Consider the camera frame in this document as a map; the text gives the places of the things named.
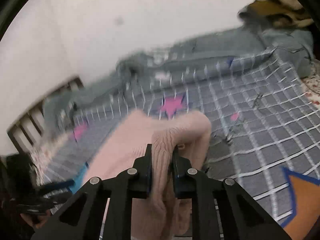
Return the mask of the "left hand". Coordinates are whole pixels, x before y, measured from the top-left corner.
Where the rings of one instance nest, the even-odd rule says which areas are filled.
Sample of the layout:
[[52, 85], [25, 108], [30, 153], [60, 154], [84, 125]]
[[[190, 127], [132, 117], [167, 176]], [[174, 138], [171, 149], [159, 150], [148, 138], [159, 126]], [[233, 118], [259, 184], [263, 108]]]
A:
[[44, 215], [34, 216], [34, 215], [28, 215], [21, 213], [21, 218], [34, 230], [37, 230], [47, 222], [47, 220], [52, 216], [52, 213], [50, 210], [47, 210]]

